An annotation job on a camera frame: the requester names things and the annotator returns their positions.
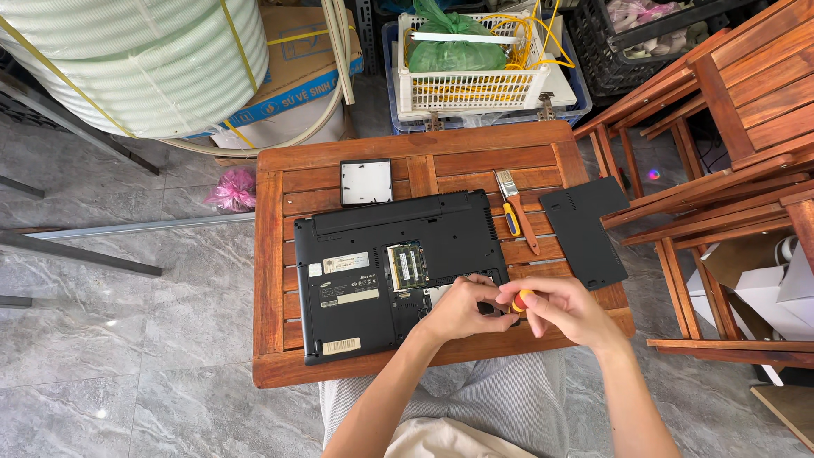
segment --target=hand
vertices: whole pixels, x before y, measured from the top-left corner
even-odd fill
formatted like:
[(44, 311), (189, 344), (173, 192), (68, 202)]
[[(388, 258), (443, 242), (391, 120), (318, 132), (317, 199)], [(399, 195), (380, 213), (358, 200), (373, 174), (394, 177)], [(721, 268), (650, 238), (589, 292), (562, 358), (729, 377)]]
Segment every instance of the hand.
[(472, 274), (468, 279), (458, 277), (415, 328), (427, 332), (439, 345), (481, 332), (504, 332), (519, 317), (514, 314), (483, 316), (477, 304), (493, 301), (500, 292), (486, 276)]
[(522, 289), (538, 294), (524, 293), (526, 316), (535, 337), (543, 337), (553, 323), (565, 337), (597, 352), (627, 343), (622, 331), (597, 304), (587, 289), (575, 278), (528, 277), (511, 281), (500, 287), (496, 300), (510, 304)]

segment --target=blue plastic crate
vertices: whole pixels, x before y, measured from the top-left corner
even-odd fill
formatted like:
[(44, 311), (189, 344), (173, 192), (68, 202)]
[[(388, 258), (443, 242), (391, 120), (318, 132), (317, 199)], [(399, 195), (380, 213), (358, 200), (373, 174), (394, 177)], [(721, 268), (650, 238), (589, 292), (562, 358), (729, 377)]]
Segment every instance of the blue plastic crate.
[[(541, 19), (548, 19), (551, 17), (551, 11), (541, 11), (540, 14), (542, 16)], [(392, 121), (394, 135), (416, 134), (418, 132), (424, 132), (424, 121), (399, 121), (398, 112), (396, 110), (396, 89), (393, 85), (393, 71), (391, 68), (392, 60), (390, 50), (392, 46), (391, 42), (398, 41), (398, 28), (399, 26), (397, 22), (388, 22), (382, 27), (382, 43), (384, 43), (383, 48), (385, 63), (384, 68), (385, 75), (387, 77), (387, 93), (390, 99), (390, 119)], [(573, 126), (582, 116), (585, 115), (585, 113), (591, 111), (593, 103), (591, 102), (591, 96), (588, 93), (588, 87), (585, 85), (585, 78), (582, 75), (580, 63), (576, 59), (574, 46), (571, 44), (571, 37), (568, 36), (568, 32), (564, 27), (562, 28), (562, 43), (560, 44), (562, 44), (563, 50), (571, 57), (575, 64), (574, 68), (562, 68), (567, 68), (569, 72), (568, 84), (574, 91), (576, 103), (570, 106), (554, 107), (554, 113), (556, 114), (557, 119), (568, 121), (568, 123)], [(508, 112), (507, 114), (503, 115), (503, 117), (493, 122), (492, 125), (495, 126), (499, 124), (537, 121), (538, 111), (539, 109)], [(444, 128), (446, 130), (463, 128), (463, 121), (460, 117), (445, 117), (439, 119), (444, 122)]]

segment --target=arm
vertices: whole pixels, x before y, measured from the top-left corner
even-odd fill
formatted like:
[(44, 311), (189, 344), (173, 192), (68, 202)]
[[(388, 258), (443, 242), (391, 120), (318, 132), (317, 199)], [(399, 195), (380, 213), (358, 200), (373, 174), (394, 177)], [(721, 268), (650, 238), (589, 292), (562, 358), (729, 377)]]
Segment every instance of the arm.
[(517, 321), (517, 315), (495, 318), (478, 312), (478, 301), (493, 300), (499, 292), (482, 275), (455, 280), (353, 404), (322, 456), (383, 456), (407, 401), (441, 346), (479, 332), (503, 332)]
[(627, 338), (577, 279), (531, 277), (500, 287), (500, 303), (511, 303), (521, 290), (527, 317), (536, 337), (550, 324), (566, 337), (591, 348), (602, 368), (605, 397), (613, 429), (615, 455), (620, 458), (681, 457), (659, 415), (636, 355)]

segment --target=gray pants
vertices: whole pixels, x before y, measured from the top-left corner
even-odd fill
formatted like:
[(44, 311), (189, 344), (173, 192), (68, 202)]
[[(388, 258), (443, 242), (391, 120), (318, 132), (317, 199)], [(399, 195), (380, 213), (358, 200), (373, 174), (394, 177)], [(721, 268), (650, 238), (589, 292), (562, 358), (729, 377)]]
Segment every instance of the gray pants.
[[(319, 383), (325, 422), (323, 444), (328, 443), (374, 377)], [(568, 451), (568, 424), (562, 351), (478, 361), (463, 386), (444, 398), (433, 397), (419, 383), (399, 424), (422, 416), (458, 420), (535, 456), (564, 457)]]

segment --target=green plastic bag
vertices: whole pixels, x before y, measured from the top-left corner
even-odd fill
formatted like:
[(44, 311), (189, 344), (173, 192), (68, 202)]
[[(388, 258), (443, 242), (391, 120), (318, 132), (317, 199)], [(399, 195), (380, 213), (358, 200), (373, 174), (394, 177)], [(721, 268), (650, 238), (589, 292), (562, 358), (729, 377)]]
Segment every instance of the green plastic bag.
[[(413, 6), (416, 15), (429, 19), (418, 28), (419, 32), (492, 35), (469, 16), (444, 14), (432, 0), (413, 0)], [(502, 70), (506, 55), (495, 43), (414, 42), (407, 48), (407, 63), (411, 73)]]

